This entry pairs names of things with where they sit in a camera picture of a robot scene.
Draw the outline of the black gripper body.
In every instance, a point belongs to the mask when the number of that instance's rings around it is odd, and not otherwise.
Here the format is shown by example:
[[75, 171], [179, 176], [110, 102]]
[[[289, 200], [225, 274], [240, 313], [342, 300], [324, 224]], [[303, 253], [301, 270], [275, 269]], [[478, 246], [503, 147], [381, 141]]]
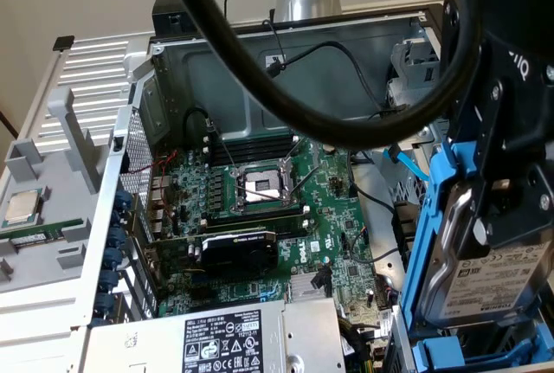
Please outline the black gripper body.
[[553, 140], [553, 0], [480, 0], [483, 27], [515, 74], [504, 150]]

